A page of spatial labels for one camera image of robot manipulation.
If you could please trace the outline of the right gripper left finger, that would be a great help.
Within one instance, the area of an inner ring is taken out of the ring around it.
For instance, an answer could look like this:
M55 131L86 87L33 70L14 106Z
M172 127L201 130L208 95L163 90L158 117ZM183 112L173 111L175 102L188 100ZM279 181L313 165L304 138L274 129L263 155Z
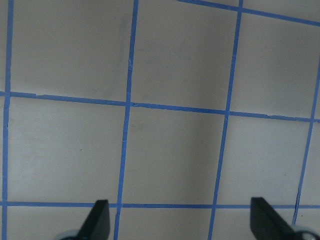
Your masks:
M97 200L76 235L77 240L107 240L110 235L108 200Z

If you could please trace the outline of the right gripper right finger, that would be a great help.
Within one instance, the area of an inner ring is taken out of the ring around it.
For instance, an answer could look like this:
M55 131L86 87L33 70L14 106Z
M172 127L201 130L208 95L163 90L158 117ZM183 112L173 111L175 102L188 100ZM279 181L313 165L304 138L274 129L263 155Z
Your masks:
M295 232L263 197L250 200L250 230L256 240L294 240Z

